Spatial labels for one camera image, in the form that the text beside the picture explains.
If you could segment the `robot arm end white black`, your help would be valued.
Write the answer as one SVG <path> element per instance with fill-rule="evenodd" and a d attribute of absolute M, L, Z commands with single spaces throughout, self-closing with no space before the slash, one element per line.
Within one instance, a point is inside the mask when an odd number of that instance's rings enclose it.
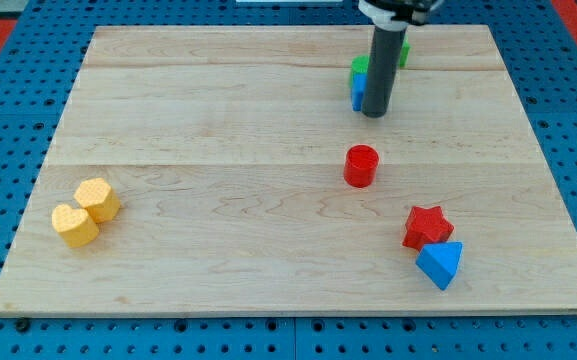
<path fill-rule="evenodd" d="M 379 29 L 391 32 L 429 22 L 444 0 L 360 0 L 359 11 Z"/>

